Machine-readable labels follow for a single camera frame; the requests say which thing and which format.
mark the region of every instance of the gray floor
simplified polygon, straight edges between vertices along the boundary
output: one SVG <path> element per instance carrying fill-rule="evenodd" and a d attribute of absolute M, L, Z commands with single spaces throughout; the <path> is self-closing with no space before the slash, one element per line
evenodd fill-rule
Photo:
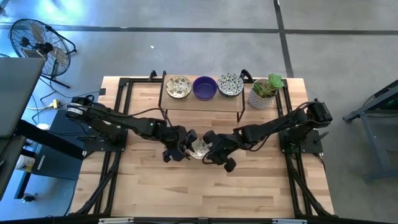
<path fill-rule="evenodd" d="M 280 0 L 287 29 L 396 30 L 397 1 Z M 271 0 L 50 1 L 9 0 L 0 24 L 28 17 L 50 24 L 115 27 L 277 28 Z M 67 96 L 96 91 L 105 75 L 148 75 L 151 70 L 176 74 L 219 75 L 248 69 L 254 76 L 270 72 L 286 77 L 278 34 L 209 34 L 145 32 L 62 32 L 78 48 L 68 72 L 55 87 Z M 15 55 L 0 29 L 0 53 Z M 341 117 L 374 92 L 397 79 L 398 36 L 288 35 L 294 76 L 304 78 L 308 97 L 326 102 L 335 120 L 323 140 L 326 174 L 335 213 L 341 217 L 397 222 L 398 179 L 365 184 L 374 156 L 362 125 Z M 37 85 L 38 99 L 51 91 Z M 56 96 L 64 103 L 69 99 Z M 34 111 L 26 111 L 30 120 Z M 46 111 L 41 123 L 51 123 Z M 21 174 L 15 172 L 0 208 L 0 220 L 63 215 L 73 182 L 34 177 L 28 191 L 38 201 L 12 199 Z"/>

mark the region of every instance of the wooden table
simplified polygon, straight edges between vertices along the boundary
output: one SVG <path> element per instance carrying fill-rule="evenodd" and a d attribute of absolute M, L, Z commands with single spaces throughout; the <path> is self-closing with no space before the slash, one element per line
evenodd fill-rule
<path fill-rule="evenodd" d="M 120 77 L 104 77 L 106 94 L 99 102 L 113 108 Z M 288 78 L 293 109 L 307 101 L 304 81 Z M 132 88 L 129 114 L 158 107 L 159 83 L 136 83 Z M 246 84 L 249 96 L 251 84 Z M 159 111 L 141 116 L 162 118 Z M 194 129 L 199 136 L 209 130 L 232 133 L 233 128 L 262 124 L 277 118 L 276 102 L 265 110 L 252 108 L 246 100 L 246 111 L 239 124 L 234 113 L 207 111 L 169 111 L 173 125 Z M 232 153 L 235 170 L 227 173 L 223 166 L 204 165 L 184 159 L 164 163 L 161 143 L 147 141 L 129 131 L 126 151 L 122 153 L 114 195 L 112 216 L 125 217 L 293 217 L 292 199 L 284 155 L 273 134 L 258 152 L 238 150 Z M 98 185 L 103 152 L 94 152 L 83 161 L 72 212 L 89 199 Z M 307 184 L 317 200 L 333 213 L 325 171 L 319 158 L 303 155 Z M 301 191 L 300 208 L 304 211 Z"/>

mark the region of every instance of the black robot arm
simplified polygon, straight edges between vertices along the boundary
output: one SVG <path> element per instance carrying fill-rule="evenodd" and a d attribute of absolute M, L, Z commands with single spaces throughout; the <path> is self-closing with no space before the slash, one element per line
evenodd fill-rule
<path fill-rule="evenodd" d="M 306 140 L 307 134 L 314 128 L 323 128 L 330 124 L 332 117 L 325 103 L 317 100 L 300 105 L 296 110 L 285 116 L 264 124 L 250 124 L 233 130 L 233 134 L 215 134 L 208 131 L 203 140 L 212 147 L 203 158 L 205 164 L 225 164 L 227 172 L 231 172 L 236 163 L 228 158 L 237 149 L 248 151 L 259 150 L 271 134 L 288 129 L 289 144 L 300 144 Z"/>
<path fill-rule="evenodd" d="M 186 150 L 191 148 L 191 143 L 197 138 L 194 130 L 187 132 L 183 126 L 167 126 L 167 122 L 162 119 L 133 116 L 134 114 L 124 115 L 102 104 L 94 103 L 88 97 L 72 98 L 67 111 L 69 119 L 88 124 L 99 132 L 105 141 L 117 143 L 120 133 L 130 129 L 144 139 L 164 144 L 167 149 L 163 153 L 165 162 L 171 158 L 175 161 L 189 158 Z"/>

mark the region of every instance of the green plant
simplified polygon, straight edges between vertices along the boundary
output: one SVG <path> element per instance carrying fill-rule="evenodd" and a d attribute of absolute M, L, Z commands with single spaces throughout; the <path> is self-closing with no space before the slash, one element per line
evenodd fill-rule
<path fill-rule="evenodd" d="M 275 95 L 277 90 L 283 87 L 282 77 L 271 73 L 268 75 L 268 80 L 258 80 L 254 84 L 253 90 L 261 98 L 270 98 Z"/>

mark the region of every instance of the fan stand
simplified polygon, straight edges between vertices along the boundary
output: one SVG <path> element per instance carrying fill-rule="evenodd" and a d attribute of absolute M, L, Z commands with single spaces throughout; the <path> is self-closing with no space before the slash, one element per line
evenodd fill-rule
<path fill-rule="evenodd" d="M 68 85 L 66 85 L 66 84 L 63 84 L 63 83 L 60 82 L 60 81 L 56 81 L 54 78 L 49 78 L 49 77 L 47 77 L 47 76 L 45 76 L 45 75 L 40 75 L 40 76 L 43 77 L 43 78 L 45 78 L 45 79 L 47 79 L 47 80 L 50 80 L 51 82 L 55 82 L 56 84 L 61 85 L 61 86 L 65 87 L 65 88 L 70 88 L 70 86 L 68 86 Z"/>
<path fill-rule="evenodd" d="M 47 80 L 50 80 L 50 82 L 55 82 L 56 84 L 61 85 L 61 86 L 64 86 L 65 88 L 70 88 L 70 86 L 68 86 L 68 85 L 66 85 L 66 84 L 63 84 L 63 83 L 60 82 L 60 81 L 56 81 L 56 80 L 55 80 L 54 72 L 55 72 L 55 66 L 56 66 L 56 65 L 57 65 L 57 59 L 55 59 L 55 61 L 54 61 L 54 66 L 53 66 L 53 69 L 52 69 L 50 78 L 47 77 L 46 75 L 43 75 L 43 74 L 41 74 L 40 76 L 43 77 L 43 78 L 45 78 L 45 79 L 47 79 Z"/>
<path fill-rule="evenodd" d="M 66 39 L 64 36 L 62 36 L 62 35 L 59 34 L 57 31 L 55 31 L 51 26 L 48 26 L 48 25 L 47 25 L 46 28 L 47 28 L 48 30 L 50 30 L 51 32 L 57 34 L 60 38 L 66 40 L 67 42 L 69 42 L 70 44 L 72 44 L 73 50 L 70 51 L 70 52 L 67 52 L 67 55 L 68 55 L 68 54 L 71 54 L 71 53 L 74 53 L 74 52 L 77 52 L 77 50 L 76 50 L 76 45 L 75 45 L 72 41 Z M 54 66 L 53 66 L 53 69 L 52 69 L 50 78 L 47 77 L 47 76 L 45 76 L 45 75 L 40 75 L 40 76 L 43 77 L 43 78 L 45 78 L 45 79 L 47 79 L 47 80 L 50 80 L 51 82 L 54 82 L 54 83 L 58 84 L 58 85 L 64 86 L 65 88 L 70 88 L 70 86 L 68 86 L 68 85 L 66 85 L 66 84 L 64 84 L 64 83 L 62 83 L 62 82 L 60 82 L 60 81 L 56 81 L 56 80 L 54 79 L 54 77 L 55 77 L 54 72 L 55 72 L 55 66 L 56 66 L 56 64 L 57 64 L 57 59 L 55 59 L 55 61 L 54 61 Z"/>

